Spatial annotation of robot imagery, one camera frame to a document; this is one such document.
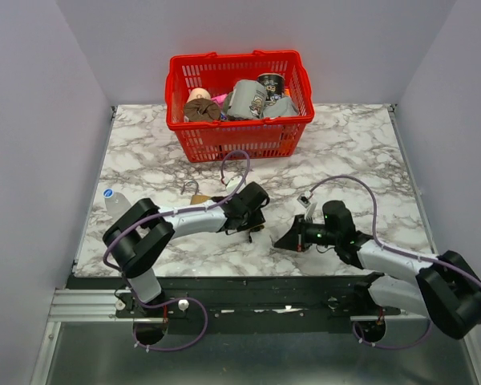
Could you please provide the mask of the yellow black padlock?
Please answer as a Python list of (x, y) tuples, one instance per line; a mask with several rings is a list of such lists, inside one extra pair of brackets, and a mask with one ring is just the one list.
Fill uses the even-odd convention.
[(256, 226), (256, 227), (253, 227), (253, 228), (251, 228), (251, 229), (248, 230), (248, 242), (249, 242), (250, 244), (253, 243), (253, 236), (252, 236), (252, 234), (253, 234), (253, 233), (258, 233), (258, 232), (260, 232), (263, 228), (264, 228), (263, 225), (258, 225), (258, 226)]

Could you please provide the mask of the brass padlock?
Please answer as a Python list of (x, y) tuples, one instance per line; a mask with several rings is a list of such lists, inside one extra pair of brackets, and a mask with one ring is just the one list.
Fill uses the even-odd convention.
[(181, 195), (183, 195), (185, 193), (185, 190), (186, 190), (187, 187), (193, 187), (194, 188), (193, 191), (192, 191), (191, 199), (190, 199), (191, 205), (199, 205), (199, 204), (202, 204), (205, 201), (209, 201), (211, 199), (210, 196), (204, 195), (203, 193), (200, 192), (200, 186), (199, 186), (198, 182), (195, 181), (195, 180), (186, 180), (183, 183), (182, 188), (180, 190)]

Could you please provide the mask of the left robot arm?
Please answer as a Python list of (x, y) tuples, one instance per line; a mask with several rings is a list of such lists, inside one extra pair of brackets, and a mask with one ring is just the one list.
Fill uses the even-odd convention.
[(163, 292), (153, 266), (168, 243), (198, 233), (239, 233), (265, 223), (268, 193), (251, 182), (229, 199), (213, 197), (198, 205), (162, 209), (149, 198), (137, 201), (103, 235), (117, 270), (136, 296), (134, 307), (145, 317), (160, 311)]

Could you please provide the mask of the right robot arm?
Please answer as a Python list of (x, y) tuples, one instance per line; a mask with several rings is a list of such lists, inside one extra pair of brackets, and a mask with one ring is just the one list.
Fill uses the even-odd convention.
[(304, 214), (293, 223), (275, 247), (305, 252), (312, 245), (333, 248), (339, 259), (375, 278), (353, 294), (354, 308), (371, 314), (393, 307), (429, 318), (445, 335), (461, 339), (481, 324), (481, 281), (467, 261), (452, 250), (436, 256), (379, 245), (355, 228), (342, 201), (322, 206), (323, 223)]

